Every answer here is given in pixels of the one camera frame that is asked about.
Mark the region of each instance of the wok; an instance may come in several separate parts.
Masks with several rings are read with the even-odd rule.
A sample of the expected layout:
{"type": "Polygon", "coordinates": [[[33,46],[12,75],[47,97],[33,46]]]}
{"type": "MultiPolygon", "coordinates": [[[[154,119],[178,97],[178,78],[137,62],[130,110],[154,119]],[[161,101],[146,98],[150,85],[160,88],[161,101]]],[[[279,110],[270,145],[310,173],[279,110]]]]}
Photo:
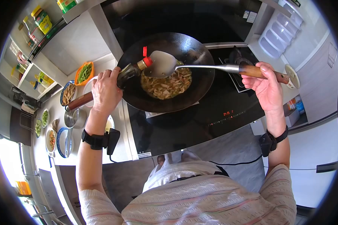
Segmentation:
{"type": "MultiPolygon", "coordinates": [[[[129,63],[135,64],[143,58],[143,46],[147,54],[159,50],[173,55],[184,64],[214,65],[212,55],[196,39],[179,33],[159,33],[150,35],[133,44],[120,58],[118,66],[124,68],[129,63]]],[[[174,112],[185,109],[199,101],[209,90],[214,80],[215,69],[191,68],[192,83],[182,94],[160,100],[149,96],[140,84],[140,77],[128,79],[123,89],[123,98],[131,106],[147,112],[174,112]]]]}

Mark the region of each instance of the red bottle cap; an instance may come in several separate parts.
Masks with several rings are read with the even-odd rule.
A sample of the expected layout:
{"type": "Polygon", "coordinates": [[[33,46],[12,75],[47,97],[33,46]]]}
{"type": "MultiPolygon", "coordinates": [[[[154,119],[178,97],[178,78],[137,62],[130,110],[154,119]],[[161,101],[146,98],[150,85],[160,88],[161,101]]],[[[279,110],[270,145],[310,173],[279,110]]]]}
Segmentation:
{"type": "Polygon", "coordinates": [[[153,64],[153,61],[151,60],[151,58],[147,56],[147,47],[146,46],[143,47],[143,56],[145,57],[145,58],[143,58],[143,61],[144,61],[145,65],[147,67],[149,67],[150,65],[153,64]]]}

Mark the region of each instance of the induction cooktop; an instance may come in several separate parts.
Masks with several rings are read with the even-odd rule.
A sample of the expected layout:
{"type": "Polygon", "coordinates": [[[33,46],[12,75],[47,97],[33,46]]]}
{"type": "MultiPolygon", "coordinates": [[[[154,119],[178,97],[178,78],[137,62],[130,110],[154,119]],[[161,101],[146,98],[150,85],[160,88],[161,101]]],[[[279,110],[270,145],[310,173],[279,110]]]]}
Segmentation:
{"type": "MultiPolygon", "coordinates": [[[[252,64],[258,61],[248,47],[210,49],[209,52],[214,63],[221,64],[221,60],[229,60],[233,55],[231,52],[238,50],[242,58],[245,57],[252,64]]],[[[255,92],[245,88],[239,91],[238,85],[243,85],[240,76],[231,76],[238,75],[216,70],[211,88],[199,103],[177,112],[147,118],[146,112],[128,105],[139,158],[184,149],[232,132],[263,117],[264,111],[255,92]]]]}

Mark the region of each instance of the striped sweater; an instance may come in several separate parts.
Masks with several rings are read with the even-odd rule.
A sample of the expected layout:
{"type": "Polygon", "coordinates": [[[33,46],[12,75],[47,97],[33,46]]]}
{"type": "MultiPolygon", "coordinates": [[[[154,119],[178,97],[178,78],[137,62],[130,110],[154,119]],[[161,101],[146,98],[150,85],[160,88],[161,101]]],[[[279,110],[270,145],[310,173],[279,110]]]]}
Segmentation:
{"type": "Polygon", "coordinates": [[[98,190],[80,192],[87,224],[294,224],[289,170],[276,166],[259,193],[223,175],[201,175],[145,191],[119,213],[98,190]]]}

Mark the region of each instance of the cable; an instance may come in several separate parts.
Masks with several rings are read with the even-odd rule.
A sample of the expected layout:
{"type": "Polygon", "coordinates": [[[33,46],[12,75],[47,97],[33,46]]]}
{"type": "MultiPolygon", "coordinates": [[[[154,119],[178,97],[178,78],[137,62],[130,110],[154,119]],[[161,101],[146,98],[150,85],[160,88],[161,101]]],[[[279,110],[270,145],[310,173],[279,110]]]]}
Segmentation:
{"type": "Polygon", "coordinates": [[[115,161],[111,160],[111,155],[109,155],[109,159],[110,159],[110,161],[112,161],[114,163],[118,163],[118,162],[115,162],[115,161]]]}
{"type": "Polygon", "coordinates": [[[251,164],[251,163],[253,163],[253,162],[258,161],[261,157],[262,157],[262,154],[261,154],[256,160],[253,160],[253,161],[251,161],[251,162],[240,162],[240,163],[238,163],[238,164],[217,164],[216,162],[213,162],[213,161],[209,161],[209,162],[212,162],[212,163],[217,164],[217,165],[236,166],[236,165],[240,165],[240,164],[251,164]]]}

